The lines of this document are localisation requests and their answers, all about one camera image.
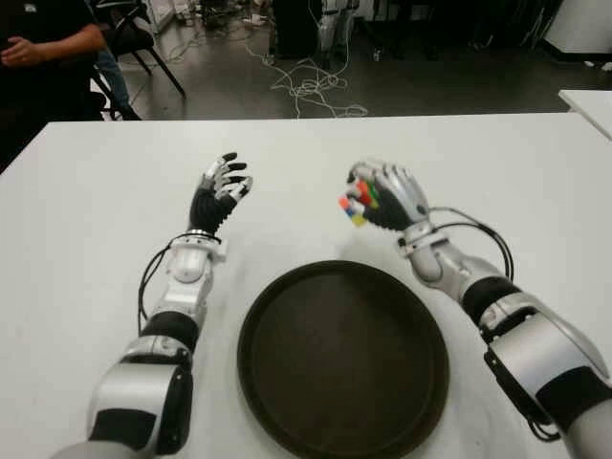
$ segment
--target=person's hand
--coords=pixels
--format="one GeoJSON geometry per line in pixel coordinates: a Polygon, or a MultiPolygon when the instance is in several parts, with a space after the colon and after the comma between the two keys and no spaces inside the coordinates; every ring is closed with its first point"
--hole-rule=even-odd
{"type": "Polygon", "coordinates": [[[32,67],[45,61],[43,46],[21,36],[9,38],[12,45],[0,54],[2,64],[9,68],[32,67]]]}

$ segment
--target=person's arm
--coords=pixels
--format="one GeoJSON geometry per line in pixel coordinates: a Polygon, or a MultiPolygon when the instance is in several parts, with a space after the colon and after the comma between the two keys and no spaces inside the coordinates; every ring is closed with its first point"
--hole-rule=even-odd
{"type": "Polygon", "coordinates": [[[88,24],[62,40],[32,43],[24,37],[12,36],[9,43],[12,46],[0,54],[2,64],[9,68],[32,67],[49,60],[93,53],[105,46],[104,37],[95,24],[88,24]]]}

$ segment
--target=black round tray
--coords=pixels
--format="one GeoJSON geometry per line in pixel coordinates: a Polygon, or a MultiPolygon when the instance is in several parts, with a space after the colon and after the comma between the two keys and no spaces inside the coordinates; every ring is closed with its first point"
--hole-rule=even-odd
{"type": "Polygon", "coordinates": [[[297,456],[398,458],[438,423],[448,355],[399,280],[346,261],[273,282],[247,314],[238,370],[261,425],[297,456]]]}

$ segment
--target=chair leg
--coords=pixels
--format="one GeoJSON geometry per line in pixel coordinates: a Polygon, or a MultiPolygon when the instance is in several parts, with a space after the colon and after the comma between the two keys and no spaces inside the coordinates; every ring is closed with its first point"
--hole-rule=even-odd
{"type": "Polygon", "coordinates": [[[174,87],[177,89],[177,91],[181,93],[181,96],[185,97],[185,90],[181,86],[181,83],[179,83],[174,77],[174,75],[172,75],[172,72],[170,72],[170,69],[167,68],[164,60],[160,57],[160,55],[158,55],[153,48],[148,48],[147,51],[149,51],[155,61],[160,64],[160,67],[162,67],[162,70],[164,70],[165,74],[168,76],[168,78],[170,78],[170,81],[172,81],[172,84],[174,84],[174,87]]]}
{"type": "Polygon", "coordinates": [[[151,69],[149,69],[149,66],[146,65],[146,62],[142,60],[142,58],[138,55],[138,53],[134,52],[132,53],[132,56],[134,56],[136,60],[138,60],[138,63],[141,64],[142,67],[146,70],[146,72],[151,75],[151,69]]]}
{"type": "Polygon", "coordinates": [[[106,98],[110,100],[111,107],[110,107],[109,112],[110,112],[111,118],[114,119],[115,116],[113,112],[116,110],[119,111],[119,103],[117,102],[117,98],[113,94],[113,91],[111,91],[111,89],[108,86],[106,86],[106,84],[104,84],[104,81],[100,77],[98,71],[95,70],[92,73],[92,80],[96,83],[96,85],[102,91],[102,93],[104,93],[106,98]]]}

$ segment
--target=white cabinet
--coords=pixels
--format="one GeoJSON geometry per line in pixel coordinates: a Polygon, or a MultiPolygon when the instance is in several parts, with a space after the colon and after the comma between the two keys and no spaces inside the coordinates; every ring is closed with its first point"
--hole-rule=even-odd
{"type": "Polygon", "coordinates": [[[546,41],[563,53],[612,53],[612,1],[565,0],[546,41]]]}

